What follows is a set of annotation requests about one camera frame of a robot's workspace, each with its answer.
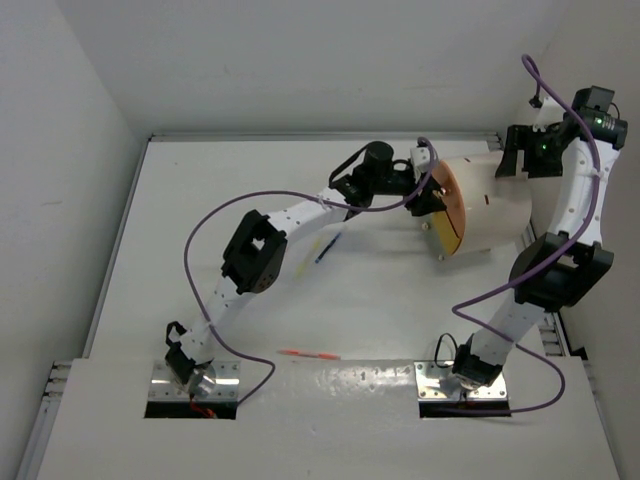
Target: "white table surface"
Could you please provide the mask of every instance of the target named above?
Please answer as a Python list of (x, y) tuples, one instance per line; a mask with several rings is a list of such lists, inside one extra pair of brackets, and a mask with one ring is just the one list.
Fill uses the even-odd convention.
[[(390, 141), (406, 157), (409, 141)], [(142, 418), (164, 327), (196, 314), (182, 271), (193, 225), (253, 190), (318, 192), (363, 141), (179, 142), (149, 145), (88, 360), (74, 363), (42, 479), (68, 478), (614, 478), (580, 362), (559, 359), (566, 397), (511, 420), (420, 420), (409, 360), (429, 358), (438, 335), (464, 341), (475, 327), (455, 302), (503, 282), (516, 244), (437, 260), (437, 247), (406, 210), (360, 215), (318, 265), (295, 276), (314, 238), (292, 246), (281, 278), (224, 333), (234, 347), (275, 359), (279, 370), (236, 421)], [(440, 141), (442, 157), (487, 151), (480, 141)], [(378, 204), (389, 201), (382, 199)], [(235, 205), (201, 230), (193, 272), (206, 297), (244, 212), (296, 203)], [(481, 318), (499, 299), (471, 309)], [(527, 346), (542, 352), (537, 331)], [(336, 353), (343, 362), (292, 362), (276, 350)], [(345, 379), (362, 365), (404, 372), (375, 385)], [(264, 373), (242, 362), (241, 390)], [(548, 367), (514, 353), (505, 368), (514, 407), (553, 396)]]

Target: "white cylindrical object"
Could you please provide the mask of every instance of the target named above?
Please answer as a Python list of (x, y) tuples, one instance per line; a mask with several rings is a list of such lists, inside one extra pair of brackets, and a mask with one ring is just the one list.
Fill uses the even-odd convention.
[(487, 250), (520, 236), (531, 217), (524, 178), (495, 178), (502, 152), (443, 160), (433, 176), (444, 189), (446, 212), (433, 223), (449, 255)]

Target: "metal base plate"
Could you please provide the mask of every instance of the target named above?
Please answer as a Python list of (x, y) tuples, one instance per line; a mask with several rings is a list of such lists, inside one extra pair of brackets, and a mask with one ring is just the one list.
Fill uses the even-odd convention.
[[(215, 371), (216, 384), (210, 394), (196, 400), (198, 407), (211, 409), (214, 418), (235, 419), (240, 384), (240, 362), (216, 361), (209, 368)], [(190, 407), (187, 386), (175, 379), (163, 361), (156, 361), (149, 384), (145, 418), (204, 418)]]
[(452, 361), (440, 361), (439, 365), (443, 366), (427, 360), (414, 363), (421, 418), (483, 416), (465, 414), (466, 410), (487, 410), (487, 417), (510, 416), (500, 413), (509, 410), (509, 396), (502, 374), (490, 387), (469, 391), (451, 374)]

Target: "purple wire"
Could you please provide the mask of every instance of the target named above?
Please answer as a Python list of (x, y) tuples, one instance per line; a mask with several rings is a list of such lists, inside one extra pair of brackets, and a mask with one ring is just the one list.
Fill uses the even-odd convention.
[[(422, 180), (420, 181), (420, 183), (418, 184), (416, 189), (408, 197), (404, 197), (402, 200), (400, 200), (400, 201), (398, 201), (396, 203), (392, 203), (390, 205), (385, 205), (383, 207), (355, 207), (355, 206), (352, 206), (352, 205), (346, 205), (346, 204), (343, 204), (343, 203), (337, 203), (337, 202), (333, 202), (333, 201), (330, 201), (330, 200), (324, 200), (324, 199), (323, 199), (322, 203), (324, 203), (325, 205), (331, 205), (331, 206), (337, 207), (337, 208), (344, 208), (345, 210), (351, 210), (352, 212), (358, 212), (358, 213), (386, 212), (388, 210), (393, 210), (394, 208), (398, 208), (398, 207), (406, 205), (411, 200), (413, 200), (420, 193), (420, 191), (424, 187), (426, 187), (427, 182), (429, 181), (429, 177), (431, 177), (431, 172), (433, 171), (433, 168), (434, 168), (435, 164), (438, 161), (438, 153), (436, 152), (435, 148), (433, 147), (433, 145), (431, 144), (431, 142), (428, 139), (426, 139), (424, 137), (420, 137), (418, 139), (418, 144), (427, 146), (427, 149), (429, 150), (429, 155), (430, 155), (429, 158), (431, 159), (431, 161), (429, 163), (429, 169), (426, 172), (425, 176), (422, 178)], [(220, 334), (218, 333), (217, 329), (214, 327), (214, 325), (213, 325), (213, 323), (211, 321), (211, 317), (209, 316), (209, 312), (207, 311), (207, 308), (206, 308), (204, 302), (202, 301), (202, 298), (200, 297), (200, 292), (198, 292), (198, 288), (196, 287), (195, 281), (193, 280), (193, 276), (191, 274), (191, 268), (189, 267), (189, 250), (191, 248), (191, 242), (193, 241), (194, 237), (196, 236), (196, 234), (198, 233), (200, 228), (202, 228), (202, 226), (205, 223), (207, 223), (207, 221), (211, 217), (213, 217), (216, 213), (218, 213), (221, 210), (227, 208), (228, 206), (233, 205), (234, 203), (240, 202), (242, 200), (247, 200), (249, 198), (254, 198), (254, 197), (263, 197), (263, 196), (267, 196), (267, 195), (286, 195), (286, 196), (290, 196), (290, 197), (302, 198), (304, 200), (310, 200), (312, 202), (320, 202), (320, 200), (319, 200), (319, 198), (317, 196), (309, 195), (309, 194), (306, 194), (306, 193), (293, 192), (293, 191), (289, 191), (289, 190), (265, 190), (265, 191), (261, 191), (261, 192), (253, 192), (253, 193), (247, 193), (245, 195), (240, 195), (239, 197), (236, 197), (236, 198), (233, 198), (231, 200), (228, 200), (227, 202), (223, 203), (222, 205), (216, 207), (215, 209), (210, 211), (207, 215), (205, 215), (197, 223), (197, 225), (193, 228), (193, 230), (189, 234), (189, 237), (187, 238), (187, 242), (186, 242), (186, 244), (184, 246), (184, 253), (183, 253), (184, 272), (185, 272), (185, 274), (187, 276), (187, 281), (189, 282), (189, 286), (191, 287), (191, 291), (193, 292), (193, 296), (195, 297), (196, 302), (198, 303), (198, 307), (200, 308), (200, 311), (202, 312), (202, 315), (204, 316), (205, 320), (209, 324), (209, 330), (211, 330), (211, 333), (215, 337), (216, 341), (222, 346), (222, 348), (227, 350), (232, 355), (235, 355), (236, 357), (244, 358), (245, 360), (249, 360), (249, 361), (252, 361), (252, 362), (262, 363), (264, 365), (268, 365), (269, 367), (271, 367), (271, 370), (269, 371), (269, 373), (267, 373), (267, 375), (260, 381), (260, 383), (258, 383), (255, 387), (253, 387), (253, 389), (251, 389), (244, 397), (242, 397), (238, 401), (238, 405), (237, 405), (238, 407), (242, 403), (244, 403), (249, 397), (251, 397), (254, 393), (256, 393), (258, 390), (260, 390), (260, 388), (262, 388), (262, 386), (269, 381), (269, 379), (273, 376), (273, 374), (276, 371), (276, 364), (273, 363), (271, 360), (268, 360), (266, 358), (255, 357), (253, 355), (247, 355), (246, 353), (242, 353), (242, 352), (236, 350), (235, 348), (231, 347), (220, 336)]]
[[(527, 72), (529, 72), (529, 74), (534, 78), (537, 85), (539, 87), (542, 87), (551, 96), (551, 98), (553, 98), (556, 102), (558, 102), (558, 104), (578, 123), (578, 125), (580, 126), (580, 129), (582, 130), (585, 137), (587, 138), (589, 149), (591, 150), (591, 155), (593, 157), (594, 167), (599, 172), (600, 171), (600, 155), (598, 154), (598, 147), (596, 145), (595, 139), (593, 138), (593, 135), (591, 134), (591, 130), (589, 129), (589, 127), (584, 123), (582, 118), (580, 118), (580, 116), (573, 110), (573, 108), (571, 108), (564, 100), (562, 100), (562, 98), (560, 98), (560, 96), (541, 78), (540, 71), (538, 70), (537, 65), (529, 55), (526, 55), (526, 54), (522, 55), (522, 63), (524, 64), (524, 68), (527, 70)], [(542, 272), (543, 270), (551, 266), (558, 258), (564, 255), (573, 245), (575, 245), (578, 239), (582, 236), (582, 234), (587, 230), (587, 228), (589, 228), (589, 224), (591, 223), (591, 219), (595, 214), (596, 207), (598, 204), (598, 191), (600, 189), (600, 179), (599, 177), (594, 176), (593, 181), (594, 181), (593, 191), (591, 195), (591, 202), (589, 203), (589, 210), (587, 211), (587, 216), (585, 217), (582, 225), (580, 225), (580, 228), (576, 231), (575, 235), (573, 235), (564, 245), (562, 245), (562, 247), (560, 247), (553, 254), (549, 255), (549, 257), (547, 257), (544, 261), (540, 262), (538, 265), (536, 265), (534, 268), (524, 273), (523, 275), (511, 280), (510, 282), (505, 283), (501, 287), (491, 290), (490, 292), (484, 293), (478, 297), (467, 300), (466, 302), (462, 302), (457, 305), (454, 305), (451, 311), (457, 316), (465, 320), (468, 320), (469, 322), (475, 323), (476, 325), (486, 328), (487, 330), (499, 336), (500, 338), (506, 340), (507, 342), (515, 343), (513, 339), (508, 335), (505, 335), (499, 330), (496, 330), (486, 322), (483, 322), (481, 320), (478, 320), (477, 318), (474, 318), (470, 315), (462, 313), (460, 310), (466, 307), (470, 307), (471, 305), (480, 303), (484, 300), (487, 300), (488, 298), (495, 297), (496, 295), (499, 295), (500, 293), (506, 290), (517, 287), (521, 283), (526, 282), (530, 278), (534, 277), (538, 273)], [(549, 407), (554, 403), (556, 403), (558, 400), (560, 400), (560, 398), (562, 398), (562, 395), (564, 395), (564, 391), (566, 389), (566, 379), (564, 377), (564, 374), (562, 373), (562, 370), (560, 370), (557, 365), (555, 365), (553, 362), (549, 361), (542, 355), (538, 355), (537, 353), (529, 350), (528, 348), (523, 347), (522, 345), (519, 345), (516, 343), (515, 347), (525, 352), (526, 354), (531, 355), (532, 357), (540, 360), (541, 362), (546, 363), (556, 371), (556, 373), (560, 377), (560, 389), (558, 390), (558, 393), (551, 400), (541, 403), (539, 405), (531, 406), (531, 407), (515, 408), (512, 410), (465, 410), (464, 411), (465, 414), (505, 415), (505, 414), (532, 412), (535, 410), (541, 410), (543, 408)]]

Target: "purple cable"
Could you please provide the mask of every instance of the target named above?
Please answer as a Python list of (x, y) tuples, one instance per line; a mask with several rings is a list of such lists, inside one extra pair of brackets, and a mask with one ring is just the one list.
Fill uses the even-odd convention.
[[(431, 144), (431, 142), (428, 139), (426, 139), (424, 137), (420, 137), (418, 139), (418, 144), (427, 146), (427, 149), (429, 150), (429, 158), (430, 158), (431, 161), (429, 163), (429, 169), (427, 170), (424, 178), (422, 178), (422, 180), (420, 181), (420, 183), (418, 184), (416, 189), (408, 197), (404, 197), (402, 200), (400, 200), (400, 201), (398, 201), (396, 203), (392, 203), (391, 205), (386, 205), (386, 206), (383, 206), (383, 207), (354, 207), (352, 205), (346, 205), (346, 204), (343, 204), (343, 203), (332, 202), (332, 201), (329, 201), (329, 200), (323, 200), (323, 203), (325, 205), (330, 205), (330, 206), (337, 207), (337, 208), (344, 208), (345, 210), (351, 210), (352, 212), (358, 212), (358, 213), (364, 213), (364, 212), (386, 212), (388, 210), (393, 210), (394, 208), (398, 208), (398, 207), (402, 207), (402, 206), (406, 205), (411, 200), (413, 200), (420, 193), (420, 191), (427, 185), (427, 182), (429, 181), (429, 177), (431, 177), (431, 172), (433, 171), (433, 168), (434, 168), (435, 164), (438, 162), (438, 153), (436, 152), (435, 148), (433, 147), (433, 145)], [(238, 405), (237, 405), (238, 407), (242, 403), (244, 403), (249, 397), (251, 397), (254, 393), (256, 393), (258, 390), (260, 390), (260, 388), (262, 388), (262, 386), (269, 381), (269, 379), (273, 376), (273, 374), (276, 371), (276, 365), (271, 360), (268, 360), (266, 358), (255, 357), (253, 355), (247, 355), (246, 353), (242, 353), (242, 352), (236, 350), (235, 348), (231, 347), (227, 342), (225, 342), (224, 339), (220, 336), (220, 334), (218, 333), (216, 328), (213, 326), (213, 323), (211, 322), (211, 317), (209, 316), (209, 312), (207, 311), (207, 308), (205, 307), (205, 304), (202, 301), (202, 298), (200, 297), (200, 293), (198, 292), (198, 288), (196, 287), (196, 284), (195, 284), (195, 282), (193, 280), (193, 276), (191, 275), (191, 268), (189, 267), (189, 249), (191, 248), (191, 242), (193, 241), (194, 237), (196, 236), (196, 234), (198, 233), (200, 228), (211, 217), (213, 217), (216, 213), (218, 213), (221, 210), (227, 208), (228, 206), (233, 205), (234, 203), (240, 202), (242, 200), (246, 200), (248, 198), (254, 198), (254, 197), (262, 197), (262, 196), (267, 196), (267, 195), (286, 195), (286, 196), (290, 196), (290, 197), (302, 198), (304, 200), (310, 200), (312, 202), (319, 202), (319, 198), (318, 197), (315, 197), (313, 195), (309, 195), (309, 194), (306, 194), (306, 193), (293, 192), (293, 191), (289, 191), (289, 190), (266, 190), (266, 191), (262, 191), (262, 192), (253, 192), (253, 193), (247, 193), (245, 195), (240, 195), (239, 197), (236, 197), (236, 198), (233, 198), (231, 200), (228, 200), (227, 202), (223, 203), (222, 205), (220, 205), (219, 207), (213, 209), (207, 215), (205, 215), (202, 218), (202, 220), (200, 220), (197, 223), (197, 225), (193, 228), (193, 230), (189, 234), (189, 237), (187, 238), (187, 242), (186, 242), (186, 244), (184, 246), (183, 264), (184, 264), (184, 272), (185, 272), (185, 274), (187, 276), (187, 281), (189, 282), (189, 286), (191, 287), (191, 291), (193, 292), (193, 296), (195, 297), (196, 302), (198, 303), (198, 307), (200, 307), (200, 311), (202, 312), (202, 315), (204, 316), (205, 320), (209, 323), (209, 329), (211, 330), (211, 333), (215, 337), (216, 341), (222, 346), (222, 348), (227, 350), (232, 355), (235, 355), (236, 357), (244, 358), (245, 360), (249, 360), (249, 361), (252, 361), (252, 362), (262, 363), (264, 365), (268, 365), (268, 366), (271, 367), (271, 370), (269, 371), (269, 373), (260, 381), (260, 383), (258, 383), (255, 387), (253, 387), (253, 389), (251, 389), (251, 391), (249, 391), (244, 397), (242, 397), (238, 401)]]
[[(573, 108), (571, 108), (564, 100), (562, 100), (562, 98), (560, 98), (560, 96), (541, 78), (540, 71), (538, 70), (537, 65), (529, 55), (525, 54), (522, 56), (522, 63), (524, 64), (524, 68), (527, 70), (527, 72), (529, 72), (529, 74), (536, 81), (538, 88), (542, 87), (551, 96), (551, 98), (553, 98), (556, 102), (558, 102), (558, 104), (578, 123), (578, 125), (580, 126), (580, 129), (582, 130), (585, 137), (587, 138), (587, 142), (589, 144), (589, 150), (591, 150), (591, 155), (593, 157), (594, 167), (599, 172), (600, 171), (600, 155), (598, 154), (598, 147), (596, 145), (595, 139), (593, 138), (593, 135), (591, 134), (591, 130), (589, 129), (589, 127), (584, 123), (582, 118), (580, 118), (580, 116), (573, 110)], [(495, 288), (490, 292), (487, 292), (478, 297), (472, 298), (471, 300), (467, 300), (466, 302), (459, 303), (455, 305), (451, 309), (451, 311), (457, 316), (465, 320), (468, 320), (469, 322), (475, 323), (476, 325), (486, 328), (487, 330), (499, 336), (500, 338), (506, 340), (507, 342), (515, 343), (513, 339), (511, 339), (508, 335), (505, 335), (504, 333), (496, 330), (488, 323), (485, 323), (481, 320), (478, 320), (477, 318), (474, 318), (470, 315), (462, 313), (460, 310), (463, 308), (469, 307), (471, 305), (480, 303), (488, 298), (495, 297), (496, 295), (499, 295), (500, 293), (506, 290), (509, 290), (510, 288), (517, 287), (521, 283), (526, 282), (530, 278), (534, 277), (538, 273), (548, 268), (558, 258), (564, 255), (573, 245), (576, 244), (578, 239), (589, 227), (589, 224), (591, 223), (591, 219), (593, 218), (593, 215), (595, 214), (595, 211), (596, 211), (599, 189), (600, 189), (600, 179), (599, 177), (594, 176), (593, 191), (591, 195), (591, 202), (589, 203), (589, 210), (587, 211), (587, 216), (585, 217), (582, 225), (580, 225), (580, 228), (578, 229), (578, 231), (576, 231), (575, 235), (573, 235), (562, 247), (560, 247), (553, 254), (549, 255), (549, 257), (547, 257), (544, 261), (536, 265), (534, 268), (532, 268), (528, 272), (519, 276), (518, 278), (515, 278), (514, 280), (511, 280), (510, 282), (507, 282), (501, 287)], [(558, 400), (560, 400), (560, 398), (562, 398), (562, 395), (564, 395), (564, 391), (566, 389), (566, 379), (562, 371), (558, 368), (558, 366), (555, 365), (553, 362), (549, 361), (548, 359), (546, 359), (545, 357), (543, 357), (542, 355), (538, 355), (537, 353), (529, 350), (528, 348), (525, 348), (517, 343), (515, 344), (515, 346), (517, 349), (523, 351), (524, 353), (540, 360), (541, 362), (546, 363), (556, 371), (556, 373), (560, 377), (560, 389), (558, 390), (558, 393), (556, 394), (556, 396), (547, 402), (541, 403), (539, 405), (534, 405), (531, 407), (515, 408), (512, 410), (465, 410), (465, 414), (505, 415), (505, 414), (532, 412), (535, 410), (541, 410), (543, 408), (549, 407), (554, 403), (556, 403)]]

